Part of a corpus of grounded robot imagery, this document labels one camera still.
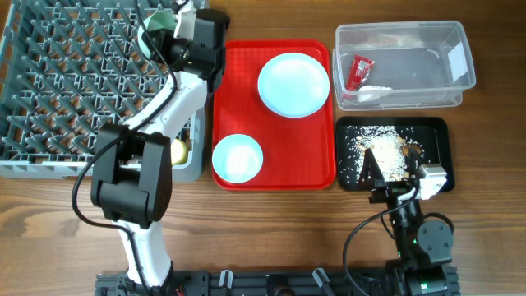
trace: clear plastic bin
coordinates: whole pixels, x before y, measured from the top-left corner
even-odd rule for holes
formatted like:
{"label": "clear plastic bin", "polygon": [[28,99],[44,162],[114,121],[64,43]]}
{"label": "clear plastic bin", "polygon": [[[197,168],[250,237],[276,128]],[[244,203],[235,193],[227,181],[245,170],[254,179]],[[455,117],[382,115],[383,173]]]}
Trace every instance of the clear plastic bin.
{"label": "clear plastic bin", "polygon": [[[393,90],[348,91],[355,54],[375,61],[362,86]],[[345,111],[454,107],[476,82],[468,39],[457,21],[341,25],[333,72],[338,106]]]}

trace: yellow object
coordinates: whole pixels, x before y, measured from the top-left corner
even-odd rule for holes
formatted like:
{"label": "yellow object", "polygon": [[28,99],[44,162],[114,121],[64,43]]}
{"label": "yellow object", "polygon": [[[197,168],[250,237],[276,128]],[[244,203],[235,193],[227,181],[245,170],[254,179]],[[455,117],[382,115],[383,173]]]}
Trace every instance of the yellow object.
{"label": "yellow object", "polygon": [[185,164],[188,160],[187,144],[178,139],[173,140],[171,148],[172,165]]}

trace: white bowl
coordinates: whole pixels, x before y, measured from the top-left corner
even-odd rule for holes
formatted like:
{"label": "white bowl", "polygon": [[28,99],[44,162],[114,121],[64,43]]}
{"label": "white bowl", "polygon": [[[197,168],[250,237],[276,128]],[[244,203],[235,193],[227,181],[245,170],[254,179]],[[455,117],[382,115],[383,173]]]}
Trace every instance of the white bowl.
{"label": "white bowl", "polygon": [[254,178],[263,165],[263,151],[256,140],[247,135],[225,137],[214,148],[212,166],[230,183],[244,183]]}
{"label": "white bowl", "polygon": [[284,53],[261,70],[257,89],[263,103],[286,118],[302,118],[327,101],[329,76],[321,64],[303,53]]}

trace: black mounting base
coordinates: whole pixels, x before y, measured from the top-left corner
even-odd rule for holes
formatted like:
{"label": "black mounting base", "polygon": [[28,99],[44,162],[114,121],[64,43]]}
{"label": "black mounting base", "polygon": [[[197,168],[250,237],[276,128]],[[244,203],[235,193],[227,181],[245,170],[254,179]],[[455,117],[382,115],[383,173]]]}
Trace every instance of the black mounting base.
{"label": "black mounting base", "polygon": [[[448,293],[432,295],[460,295],[459,278],[456,268],[447,267]],[[371,296],[393,295],[392,278],[385,268],[364,268],[351,270],[353,279]],[[330,287],[338,296],[362,296],[348,284],[343,272],[327,271]],[[122,288],[126,272],[116,275],[97,275],[95,296],[142,296]],[[290,288],[296,295],[325,296],[318,287],[312,271],[301,272],[234,272],[231,289],[219,287],[219,273],[208,271],[174,271],[171,286],[183,287],[185,296],[275,296],[279,288]]]}

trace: red tray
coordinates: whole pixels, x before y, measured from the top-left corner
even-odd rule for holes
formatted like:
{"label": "red tray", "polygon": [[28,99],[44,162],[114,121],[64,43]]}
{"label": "red tray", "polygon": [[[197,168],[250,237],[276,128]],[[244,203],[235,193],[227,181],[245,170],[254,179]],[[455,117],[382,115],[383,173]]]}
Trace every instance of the red tray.
{"label": "red tray", "polygon": [[330,78],[330,55],[315,40],[229,41],[223,84],[214,98],[212,146],[226,136],[253,137],[263,150],[263,166],[252,180],[233,184],[215,171],[215,182],[228,190],[314,190],[331,185],[336,175],[332,96],[305,118],[284,118],[270,111],[257,91],[260,71],[281,53],[315,58]]}

